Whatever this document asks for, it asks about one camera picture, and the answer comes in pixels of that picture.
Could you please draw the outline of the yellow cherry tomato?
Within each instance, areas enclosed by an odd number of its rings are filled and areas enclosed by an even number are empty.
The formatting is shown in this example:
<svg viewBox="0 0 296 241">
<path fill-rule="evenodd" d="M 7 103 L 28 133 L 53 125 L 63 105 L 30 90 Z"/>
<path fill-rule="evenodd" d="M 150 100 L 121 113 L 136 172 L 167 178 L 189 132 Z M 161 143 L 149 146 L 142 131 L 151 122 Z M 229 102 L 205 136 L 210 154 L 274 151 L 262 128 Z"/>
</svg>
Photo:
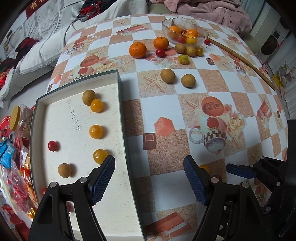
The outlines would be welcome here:
<svg viewBox="0 0 296 241">
<path fill-rule="evenodd" d="M 207 165 L 201 165 L 199 167 L 205 169 L 208 174 L 211 174 L 211 170 L 210 170 L 210 168 Z"/>
<path fill-rule="evenodd" d="M 92 138 L 101 138 L 103 136 L 103 128 L 100 125 L 92 125 L 89 129 L 89 135 Z"/>
<path fill-rule="evenodd" d="M 108 156 L 108 152 L 106 150 L 104 150 L 104 149 L 97 149 L 93 153 L 93 160 L 97 164 L 101 165 L 107 156 Z"/>
<path fill-rule="evenodd" d="M 94 99 L 90 105 L 91 111 L 94 113 L 100 113 L 103 111 L 103 102 L 100 99 Z"/>
</svg>

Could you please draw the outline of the lone longan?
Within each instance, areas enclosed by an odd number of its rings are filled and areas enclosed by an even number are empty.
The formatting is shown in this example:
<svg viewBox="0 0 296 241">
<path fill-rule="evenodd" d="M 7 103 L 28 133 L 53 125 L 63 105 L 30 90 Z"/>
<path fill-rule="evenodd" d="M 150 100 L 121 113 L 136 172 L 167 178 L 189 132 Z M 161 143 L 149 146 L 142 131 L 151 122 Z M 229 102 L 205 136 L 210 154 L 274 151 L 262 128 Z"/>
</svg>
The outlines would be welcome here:
<svg viewBox="0 0 296 241">
<path fill-rule="evenodd" d="M 63 178 L 68 178 L 72 174 L 72 167 L 67 163 L 62 163 L 58 166 L 58 173 Z"/>
</svg>

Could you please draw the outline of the longan cluster top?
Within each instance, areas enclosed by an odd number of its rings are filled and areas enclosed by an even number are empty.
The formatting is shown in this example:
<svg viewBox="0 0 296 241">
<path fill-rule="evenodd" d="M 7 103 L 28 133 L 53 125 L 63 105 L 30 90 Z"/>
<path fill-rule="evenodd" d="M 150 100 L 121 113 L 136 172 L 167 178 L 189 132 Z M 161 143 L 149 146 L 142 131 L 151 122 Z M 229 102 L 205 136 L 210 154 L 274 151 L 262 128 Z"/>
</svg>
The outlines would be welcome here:
<svg viewBox="0 0 296 241">
<path fill-rule="evenodd" d="M 90 106 L 94 99 L 96 99 L 96 93 L 93 90 L 88 89 L 83 92 L 82 101 L 85 105 Z"/>
</svg>

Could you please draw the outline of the longan cluster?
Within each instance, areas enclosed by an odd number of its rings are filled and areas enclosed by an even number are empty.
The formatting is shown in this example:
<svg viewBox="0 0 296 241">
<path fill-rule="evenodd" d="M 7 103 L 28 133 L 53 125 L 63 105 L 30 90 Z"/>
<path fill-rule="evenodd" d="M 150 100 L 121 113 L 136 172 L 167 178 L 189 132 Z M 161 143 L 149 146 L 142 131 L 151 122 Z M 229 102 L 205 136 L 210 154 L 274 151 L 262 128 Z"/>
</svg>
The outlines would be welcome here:
<svg viewBox="0 0 296 241">
<path fill-rule="evenodd" d="M 194 77 L 194 75 L 191 74 L 185 74 L 182 78 L 181 78 L 181 83 L 184 87 L 186 88 L 192 88 L 195 86 L 196 83 L 196 78 Z"/>
<path fill-rule="evenodd" d="M 165 83 L 170 84 L 174 82 L 176 75 L 171 69 L 163 69 L 161 71 L 161 78 Z"/>
<path fill-rule="evenodd" d="M 82 101 L 85 105 L 90 106 L 94 99 L 96 99 L 96 93 L 93 90 L 88 89 L 83 92 Z"/>
</svg>

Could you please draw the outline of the white tray with green rim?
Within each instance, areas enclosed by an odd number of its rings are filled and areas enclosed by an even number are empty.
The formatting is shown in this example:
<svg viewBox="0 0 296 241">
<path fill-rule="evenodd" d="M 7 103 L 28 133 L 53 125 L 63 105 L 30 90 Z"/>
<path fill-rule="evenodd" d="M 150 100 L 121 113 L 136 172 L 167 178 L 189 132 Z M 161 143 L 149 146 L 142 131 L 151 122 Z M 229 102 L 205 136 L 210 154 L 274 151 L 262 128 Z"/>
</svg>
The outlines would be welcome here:
<svg viewBox="0 0 296 241">
<path fill-rule="evenodd" d="M 94 113 L 82 101 L 85 90 L 96 93 L 103 111 Z M 51 182 L 70 184 L 98 167 L 93 160 L 97 149 L 115 158 L 115 170 L 102 200 L 93 210 L 108 240 L 144 240 L 137 206 L 132 193 L 130 162 L 126 152 L 121 94 L 117 70 L 90 75 L 73 81 L 37 99 L 31 126 L 30 159 L 33 187 L 37 200 Z M 101 138 L 92 138 L 92 125 L 103 128 Z M 51 152 L 48 142 L 58 149 Z M 58 166 L 67 163 L 72 174 L 63 178 Z"/>
</svg>

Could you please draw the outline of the longan cluster right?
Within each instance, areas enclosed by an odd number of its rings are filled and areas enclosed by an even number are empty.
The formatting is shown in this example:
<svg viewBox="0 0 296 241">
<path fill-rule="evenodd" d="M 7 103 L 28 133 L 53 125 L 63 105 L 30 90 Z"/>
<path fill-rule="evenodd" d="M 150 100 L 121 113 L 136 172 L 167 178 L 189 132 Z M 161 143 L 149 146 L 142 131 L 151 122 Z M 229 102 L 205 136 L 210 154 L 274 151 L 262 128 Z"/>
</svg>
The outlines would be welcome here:
<svg viewBox="0 0 296 241">
<path fill-rule="evenodd" d="M 194 77 L 194 75 L 191 74 L 185 74 L 182 78 L 181 78 L 181 83 L 184 87 L 186 88 L 192 88 L 195 86 L 196 83 L 196 78 Z"/>
</svg>

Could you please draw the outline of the small orange tomato by bowl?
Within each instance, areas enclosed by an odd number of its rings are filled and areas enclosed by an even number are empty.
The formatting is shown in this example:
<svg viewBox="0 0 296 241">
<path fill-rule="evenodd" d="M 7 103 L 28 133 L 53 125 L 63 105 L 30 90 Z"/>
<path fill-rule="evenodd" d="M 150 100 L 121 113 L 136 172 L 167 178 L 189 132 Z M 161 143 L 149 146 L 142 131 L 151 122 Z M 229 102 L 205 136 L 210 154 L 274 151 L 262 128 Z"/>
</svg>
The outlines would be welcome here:
<svg viewBox="0 0 296 241">
<path fill-rule="evenodd" d="M 197 54 L 197 56 L 199 56 L 199 57 L 203 56 L 203 55 L 204 55 L 204 50 L 203 50 L 203 48 L 201 48 L 201 47 L 197 47 L 197 48 L 196 48 L 196 54 Z"/>
</svg>

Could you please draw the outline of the mandarin orange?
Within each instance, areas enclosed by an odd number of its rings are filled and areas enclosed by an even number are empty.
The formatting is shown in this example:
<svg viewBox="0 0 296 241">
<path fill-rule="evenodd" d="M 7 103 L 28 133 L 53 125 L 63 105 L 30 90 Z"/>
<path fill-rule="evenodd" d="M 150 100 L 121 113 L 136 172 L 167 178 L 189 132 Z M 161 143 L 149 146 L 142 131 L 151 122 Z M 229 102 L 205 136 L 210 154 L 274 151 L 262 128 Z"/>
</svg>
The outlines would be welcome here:
<svg viewBox="0 0 296 241">
<path fill-rule="evenodd" d="M 154 39 L 153 45 L 156 49 L 167 49 L 169 46 L 169 41 L 167 38 L 159 36 Z"/>
<path fill-rule="evenodd" d="M 129 47 L 129 54 L 133 58 L 142 58 L 147 53 L 147 47 L 144 43 L 135 42 Z"/>
</svg>

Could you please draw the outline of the red cherry tomato by stick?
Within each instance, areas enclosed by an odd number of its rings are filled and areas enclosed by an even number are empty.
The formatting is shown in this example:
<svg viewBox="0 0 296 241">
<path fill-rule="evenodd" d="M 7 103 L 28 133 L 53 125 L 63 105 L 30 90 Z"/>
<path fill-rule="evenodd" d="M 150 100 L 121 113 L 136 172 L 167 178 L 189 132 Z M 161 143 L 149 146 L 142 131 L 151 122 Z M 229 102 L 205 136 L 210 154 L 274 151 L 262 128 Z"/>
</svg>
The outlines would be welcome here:
<svg viewBox="0 0 296 241">
<path fill-rule="evenodd" d="M 210 45 L 211 44 L 211 41 L 207 38 L 205 41 L 204 41 L 204 43 L 206 44 L 206 45 Z"/>
</svg>

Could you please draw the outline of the yellow tomato in bowl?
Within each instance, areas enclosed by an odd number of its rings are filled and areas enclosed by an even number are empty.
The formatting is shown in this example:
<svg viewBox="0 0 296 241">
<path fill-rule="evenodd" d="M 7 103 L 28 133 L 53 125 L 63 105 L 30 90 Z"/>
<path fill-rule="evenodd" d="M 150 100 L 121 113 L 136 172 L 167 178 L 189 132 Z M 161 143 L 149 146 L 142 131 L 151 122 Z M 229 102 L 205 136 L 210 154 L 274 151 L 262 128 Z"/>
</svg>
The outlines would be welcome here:
<svg viewBox="0 0 296 241">
<path fill-rule="evenodd" d="M 187 35 L 186 36 L 186 44 L 188 45 L 196 45 L 197 43 L 197 37 L 195 35 Z"/>
</svg>

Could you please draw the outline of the right mandarin orange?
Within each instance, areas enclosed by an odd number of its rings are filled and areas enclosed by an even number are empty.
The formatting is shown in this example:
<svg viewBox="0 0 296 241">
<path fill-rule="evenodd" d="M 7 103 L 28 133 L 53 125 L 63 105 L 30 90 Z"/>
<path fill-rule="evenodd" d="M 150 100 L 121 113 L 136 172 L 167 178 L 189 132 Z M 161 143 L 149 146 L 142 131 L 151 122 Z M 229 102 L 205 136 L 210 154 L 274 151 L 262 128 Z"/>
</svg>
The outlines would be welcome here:
<svg viewBox="0 0 296 241">
<path fill-rule="evenodd" d="M 159 36 L 154 39 L 153 45 L 156 49 L 167 49 L 169 46 L 169 41 L 167 38 Z"/>
</svg>

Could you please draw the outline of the orange in bowl right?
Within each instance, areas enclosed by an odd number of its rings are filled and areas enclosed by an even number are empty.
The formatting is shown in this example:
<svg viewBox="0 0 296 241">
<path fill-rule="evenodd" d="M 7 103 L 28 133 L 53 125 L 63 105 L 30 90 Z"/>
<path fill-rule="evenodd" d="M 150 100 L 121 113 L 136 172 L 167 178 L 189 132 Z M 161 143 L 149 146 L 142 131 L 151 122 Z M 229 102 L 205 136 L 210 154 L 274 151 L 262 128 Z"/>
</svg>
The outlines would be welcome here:
<svg viewBox="0 0 296 241">
<path fill-rule="evenodd" d="M 198 33 L 198 31 L 195 30 L 195 29 L 188 29 L 188 30 L 187 30 L 187 37 L 188 37 L 188 38 L 199 37 L 199 33 Z"/>
</svg>

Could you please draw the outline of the orange in bowl left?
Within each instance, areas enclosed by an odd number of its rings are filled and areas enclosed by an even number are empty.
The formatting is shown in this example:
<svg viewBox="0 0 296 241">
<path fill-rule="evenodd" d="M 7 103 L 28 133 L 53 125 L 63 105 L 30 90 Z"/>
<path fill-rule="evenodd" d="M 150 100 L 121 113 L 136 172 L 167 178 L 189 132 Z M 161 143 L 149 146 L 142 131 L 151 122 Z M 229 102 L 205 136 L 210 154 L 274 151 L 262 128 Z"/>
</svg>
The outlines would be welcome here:
<svg viewBox="0 0 296 241">
<path fill-rule="evenodd" d="M 178 26 L 170 26 L 168 30 L 168 36 L 171 39 L 177 39 L 182 33 L 181 29 Z"/>
</svg>

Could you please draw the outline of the white grey sofa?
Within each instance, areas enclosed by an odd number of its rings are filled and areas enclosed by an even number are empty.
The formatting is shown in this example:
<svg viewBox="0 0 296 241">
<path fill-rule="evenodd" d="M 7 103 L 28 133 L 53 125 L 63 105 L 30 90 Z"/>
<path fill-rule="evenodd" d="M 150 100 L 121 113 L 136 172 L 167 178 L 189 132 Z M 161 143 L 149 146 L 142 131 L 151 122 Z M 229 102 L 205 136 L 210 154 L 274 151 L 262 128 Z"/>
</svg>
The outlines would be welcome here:
<svg viewBox="0 0 296 241">
<path fill-rule="evenodd" d="M 116 17 L 147 13 L 146 1 L 115 1 L 103 13 L 86 20 L 77 18 L 82 1 L 47 1 L 14 32 L 9 45 L 16 55 L 17 46 L 26 38 L 37 43 L 9 70 L 1 88 L 1 108 L 26 85 L 53 70 L 72 34 L 84 27 Z"/>
</svg>

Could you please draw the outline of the clear glass fruit bowl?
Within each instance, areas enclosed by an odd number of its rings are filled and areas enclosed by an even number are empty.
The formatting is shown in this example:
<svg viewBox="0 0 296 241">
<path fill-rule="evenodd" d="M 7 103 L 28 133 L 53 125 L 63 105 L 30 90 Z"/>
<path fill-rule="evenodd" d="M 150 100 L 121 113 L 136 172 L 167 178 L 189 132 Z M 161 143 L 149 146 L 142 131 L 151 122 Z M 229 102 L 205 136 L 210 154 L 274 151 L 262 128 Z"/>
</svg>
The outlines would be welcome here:
<svg viewBox="0 0 296 241">
<path fill-rule="evenodd" d="M 194 23 L 189 19 L 186 19 L 183 17 L 168 18 L 162 21 L 162 31 L 165 37 L 173 44 L 178 44 L 178 42 L 176 41 L 176 39 L 171 39 L 168 36 L 168 32 L 169 32 L 168 28 L 170 26 L 178 26 L 182 31 L 181 36 L 187 36 L 188 29 L 195 29 L 198 31 L 199 37 L 197 37 L 196 45 L 188 45 L 185 43 L 184 45 L 186 46 L 193 46 L 193 47 L 201 46 L 204 43 L 204 41 L 209 37 L 209 33 L 207 30 L 203 29 L 202 27 L 200 27 L 199 25 L 197 25 L 196 23 Z"/>
</svg>

